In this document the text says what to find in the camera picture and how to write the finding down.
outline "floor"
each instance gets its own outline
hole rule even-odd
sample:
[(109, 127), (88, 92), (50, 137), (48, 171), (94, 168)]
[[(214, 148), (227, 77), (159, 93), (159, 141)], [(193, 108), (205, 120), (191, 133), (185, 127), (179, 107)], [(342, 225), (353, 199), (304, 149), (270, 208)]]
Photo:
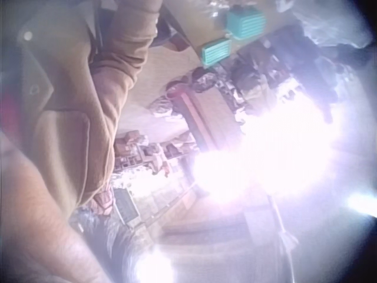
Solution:
[(146, 134), (150, 142), (165, 142), (189, 128), (186, 122), (156, 118), (147, 107), (164, 94), (166, 84), (179, 78), (200, 64), (192, 48), (174, 52), (164, 47), (150, 48), (148, 60), (130, 91), (118, 126), (118, 135), (130, 130)]

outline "desk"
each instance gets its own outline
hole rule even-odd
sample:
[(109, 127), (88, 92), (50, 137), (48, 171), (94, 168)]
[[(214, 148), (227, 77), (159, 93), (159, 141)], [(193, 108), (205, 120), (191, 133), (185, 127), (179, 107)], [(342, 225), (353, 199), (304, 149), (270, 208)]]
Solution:
[[(255, 7), (262, 11), (267, 19), (264, 33), (242, 41), (232, 39), (232, 54), (242, 46), (295, 21), (289, 11), (278, 13), (274, 1), (258, 0)], [(203, 13), (193, 4), (193, 0), (164, 0), (163, 13), (169, 24), (186, 38), (198, 55), (201, 54), (203, 45), (227, 35), (224, 21)]]

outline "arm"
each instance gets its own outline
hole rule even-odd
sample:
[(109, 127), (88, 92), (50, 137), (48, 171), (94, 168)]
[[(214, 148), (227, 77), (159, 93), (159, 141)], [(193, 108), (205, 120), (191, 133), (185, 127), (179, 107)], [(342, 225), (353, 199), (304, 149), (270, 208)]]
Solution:
[(2, 262), (10, 273), (25, 282), (110, 282), (38, 169), (2, 133), (0, 143)]
[(147, 59), (156, 36), (162, 0), (119, 0), (107, 40), (91, 66), (109, 135), (115, 137), (127, 93)]

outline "plastic bag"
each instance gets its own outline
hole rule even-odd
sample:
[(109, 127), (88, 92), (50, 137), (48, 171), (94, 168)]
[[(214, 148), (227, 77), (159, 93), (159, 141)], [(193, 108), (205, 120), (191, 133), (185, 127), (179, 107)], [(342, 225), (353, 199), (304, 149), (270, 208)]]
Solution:
[(148, 109), (157, 118), (168, 117), (171, 116), (173, 112), (173, 104), (165, 96), (161, 96), (158, 99), (154, 100), (148, 106)]

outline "person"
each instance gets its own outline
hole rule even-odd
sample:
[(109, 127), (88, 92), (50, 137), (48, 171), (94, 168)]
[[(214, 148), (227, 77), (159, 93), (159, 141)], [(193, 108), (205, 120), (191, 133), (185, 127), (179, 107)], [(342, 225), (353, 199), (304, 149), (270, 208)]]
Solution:
[(291, 10), (305, 36), (332, 61), (358, 70), (372, 58), (375, 39), (353, 1), (276, 0), (276, 8)]
[(0, 133), (2, 275), (16, 282), (111, 282), (68, 218), (113, 171), (121, 110), (156, 35), (162, 0), (119, 1), (92, 61), (80, 13), (68, 1), (39, 2), (16, 37), (20, 147)]

